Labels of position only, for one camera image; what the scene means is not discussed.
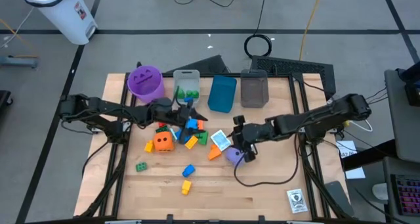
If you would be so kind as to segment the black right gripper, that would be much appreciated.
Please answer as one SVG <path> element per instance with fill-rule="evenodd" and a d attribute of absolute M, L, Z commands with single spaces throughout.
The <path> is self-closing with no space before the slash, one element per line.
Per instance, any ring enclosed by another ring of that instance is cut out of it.
<path fill-rule="evenodd" d="M 260 139 L 262 125 L 245 123 L 244 116 L 233 117 L 233 121 L 235 125 L 232 132 L 233 147 L 242 153 L 245 162 L 252 162 L 258 154 L 254 146 Z"/>

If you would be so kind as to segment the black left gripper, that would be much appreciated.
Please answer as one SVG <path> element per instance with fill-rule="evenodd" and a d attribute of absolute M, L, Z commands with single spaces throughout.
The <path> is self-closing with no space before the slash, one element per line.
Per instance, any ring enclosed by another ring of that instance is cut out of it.
<path fill-rule="evenodd" d="M 201 129 L 186 128 L 190 117 L 196 120 L 207 121 L 206 117 L 198 113 L 195 108 L 191 108 L 189 104 L 182 104 L 176 110 L 171 105 L 165 107 L 165 122 L 182 129 L 179 137 L 180 144 L 185 144 L 195 134 L 205 132 L 205 130 Z"/>

